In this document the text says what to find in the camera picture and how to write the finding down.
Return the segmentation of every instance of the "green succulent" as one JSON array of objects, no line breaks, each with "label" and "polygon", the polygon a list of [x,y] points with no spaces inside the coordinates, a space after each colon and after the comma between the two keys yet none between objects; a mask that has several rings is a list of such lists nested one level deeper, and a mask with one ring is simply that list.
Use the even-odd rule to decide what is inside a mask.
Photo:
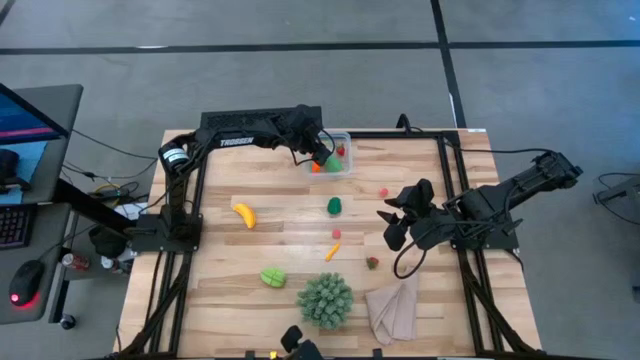
[{"label": "green succulent", "polygon": [[347,322],[353,305],[353,291],[338,273],[323,273],[307,282],[298,292],[300,312],[304,321],[314,326],[335,330]]}]

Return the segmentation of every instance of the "floor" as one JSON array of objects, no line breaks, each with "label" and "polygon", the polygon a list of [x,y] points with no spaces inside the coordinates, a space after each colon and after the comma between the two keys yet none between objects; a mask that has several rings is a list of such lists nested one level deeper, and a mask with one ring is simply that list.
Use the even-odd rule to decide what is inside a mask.
[{"label": "floor", "polygon": [[[441,8],[446,35],[436,30],[432,5]],[[637,2],[0,0],[0,7],[0,81],[82,84],[76,128],[135,153],[154,154],[165,128],[193,128],[202,111],[298,103],[321,105],[327,127],[389,127],[404,112],[415,126],[486,128],[495,149],[563,152],[584,170],[578,185],[514,211],[525,219],[518,235],[542,344],[554,354],[638,358],[640,304],[631,294],[638,228],[591,198],[601,189],[598,174],[640,167]],[[315,45],[279,51],[290,43]],[[359,49],[327,50],[327,43]],[[497,155],[500,176],[530,159]],[[78,137],[67,160],[112,176],[145,165]],[[137,179],[141,189],[151,177]],[[83,190],[97,185],[72,178]],[[44,320],[2,326],[0,358],[109,353],[125,291],[122,279],[72,283],[66,310],[78,328]]]}]

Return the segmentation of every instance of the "wooden table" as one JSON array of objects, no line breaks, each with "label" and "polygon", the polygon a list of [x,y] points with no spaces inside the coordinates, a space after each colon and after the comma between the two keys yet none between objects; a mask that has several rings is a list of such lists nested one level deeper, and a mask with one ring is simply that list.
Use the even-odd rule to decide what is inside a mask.
[{"label": "wooden table", "polygon": [[[167,131],[163,143],[185,132]],[[489,148],[485,132],[460,130],[463,147]],[[382,237],[386,224],[376,210],[393,211],[379,198],[382,187],[396,196],[420,178],[433,183],[436,204],[446,200],[436,142],[428,139],[353,140],[354,171],[338,181],[311,180],[296,168],[285,147],[275,151],[238,147],[214,151],[209,157],[201,212],[205,230],[194,256],[183,321],[179,356],[244,356],[256,350],[267,356],[283,354],[280,337],[294,324],[328,356],[370,356],[376,341],[367,316],[364,294],[397,281],[392,273],[397,253]],[[449,161],[455,181],[453,154]],[[498,182],[493,157],[465,153],[470,186]],[[162,167],[156,168],[150,202],[164,192]],[[456,182],[456,193],[460,192]],[[343,212],[330,218],[328,200],[342,199]],[[247,203],[257,214],[248,230],[231,209]],[[342,247],[331,262],[325,255],[335,244],[333,229],[342,230]],[[485,251],[495,302],[511,325],[531,346],[539,347],[538,334],[519,264],[505,252]],[[136,259],[120,319],[123,346],[142,328],[156,254]],[[365,258],[380,259],[369,270]],[[420,252],[409,252],[404,264],[414,264]],[[176,261],[177,272],[180,260]],[[260,280],[260,271],[277,266],[288,274],[284,288],[273,289]],[[162,264],[157,284],[159,286]],[[307,280],[322,272],[338,272],[353,288],[355,304],[346,327],[319,330],[301,321],[295,305],[297,292]],[[385,356],[473,355],[458,260],[448,244],[427,253],[419,271],[417,333],[414,341],[398,341],[383,348]],[[488,325],[478,303],[485,347],[490,348]],[[168,347],[170,309],[160,349]]]}]

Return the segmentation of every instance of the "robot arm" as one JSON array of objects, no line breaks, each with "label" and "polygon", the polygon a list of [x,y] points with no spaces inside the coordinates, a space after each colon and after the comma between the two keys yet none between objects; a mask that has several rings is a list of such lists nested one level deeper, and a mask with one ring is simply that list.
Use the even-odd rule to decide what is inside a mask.
[{"label": "robot arm", "polygon": [[298,105],[288,117],[274,116],[261,120],[234,119],[179,135],[158,151],[166,174],[183,179],[197,169],[213,150],[255,145],[275,149],[285,145],[301,154],[311,153],[312,160],[324,165],[331,151],[320,141],[322,119],[309,115],[309,107]]},{"label": "robot arm", "polygon": [[461,249],[477,249],[491,243],[491,248],[517,248],[514,229],[522,220],[513,221],[509,211],[543,191],[573,187],[582,169],[573,166],[561,153],[546,152],[534,160],[534,165],[495,186],[467,190],[437,208],[431,200],[431,183],[421,179],[415,186],[405,187],[388,205],[401,209],[405,215],[378,211],[389,224],[385,241],[393,251],[404,245],[410,232],[415,245],[429,250],[449,239]]},{"label": "robot arm", "polygon": [[275,149],[284,145],[292,153],[310,153],[311,160],[324,165],[333,150],[327,149],[320,141],[318,134],[324,131],[322,119],[311,113],[308,106],[298,105],[286,117],[223,119],[192,133],[179,135],[164,144],[158,150],[158,155],[167,186],[167,203],[160,210],[165,238],[184,242],[199,231],[194,226],[197,219],[189,216],[184,209],[187,180],[215,149],[245,145]]}]

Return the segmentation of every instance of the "desk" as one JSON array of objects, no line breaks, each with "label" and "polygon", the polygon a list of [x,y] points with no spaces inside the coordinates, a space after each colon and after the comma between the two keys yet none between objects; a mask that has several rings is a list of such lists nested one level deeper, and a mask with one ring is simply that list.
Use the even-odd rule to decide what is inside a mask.
[{"label": "desk", "polygon": [[[167,131],[163,143],[181,132]],[[463,147],[489,148],[486,133],[459,133]],[[284,147],[275,151],[239,147],[210,155],[201,208],[205,230],[191,268],[179,356],[244,356],[245,350],[256,350],[256,356],[268,356],[270,350],[282,354],[280,337],[294,324],[323,355],[371,356],[373,348],[381,347],[369,327],[364,294],[397,281],[391,270],[397,253],[387,248],[382,237],[386,224],[376,214],[376,210],[394,209],[381,201],[378,191],[386,187],[395,196],[402,187],[424,177],[433,183],[434,202],[441,204],[446,199],[444,179],[433,140],[357,139],[352,151],[354,171],[338,181],[310,179],[293,165]],[[457,181],[451,153],[449,159]],[[465,164],[471,187],[498,182],[491,154],[465,153]],[[164,188],[164,174],[157,167],[149,201],[157,199]],[[326,212],[333,196],[343,203],[337,218]],[[258,221],[253,230],[247,230],[231,209],[238,202],[255,210]],[[335,244],[331,238],[335,228],[342,230],[342,247],[327,263],[324,257]],[[420,255],[409,252],[403,262],[414,264]],[[486,251],[485,255],[496,305],[526,342],[539,347],[519,264],[503,251]],[[135,261],[120,320],[123,345],[131,342],[144,323],[156,256],[145,254]],[[374,271],[365,264],[368,256],[380,259]],[[283,289],[261,282],[260,271],[271,266],[288,274]],[[340,273],[354,290],[353,311],[346,327],[338,331],[302,323],[295,305],[296,293],[321,272]],[[418,338],[386,346],[384,355],[473,355],[456,253],[448,244],[430,250],[419,276]],[[484,321],[482,306],[478,308]],[[160,350],[167,349],[172,314],[170,309]],[[486,321],[481,325],[485,347],[490,348],[488,325]]]},{"label": "desk", "polygon": [[[71,133],[80,105],[82,86],[47,86],[17,89],[15,92]],[[37,259],[44,250],[62,240],[71,209],[99,223],[115,224],[119,225],[120,228],[134,224],[59,179],[68,143],[69,139],[66,138],[51,140],[47,143],[47,147],[30,181],[32,189],[23,195],[22,203],[24,204],[44,203],[38,206],[36,216],[33,219],[34,230],[31,234],[29,246],[21,249],[0,251],[0,264],[2,264],[0,274],[0,324],[35,321],[44,314],[55,268],[58,264],[60,247],[50,251],[42,259],[45,263],[45,271],[40,281],[38,296],[28,308],[16,309],[11,305],[7,298],[7,289],[20,265],[28,260]],[[58,322],[60,319],[66,286],[68,286],[68,282],[66,286],[63,285],[66,280],[61,279],[56,287],[55,311],[52,312],[54,316],[50,317],[50,322]]]}]

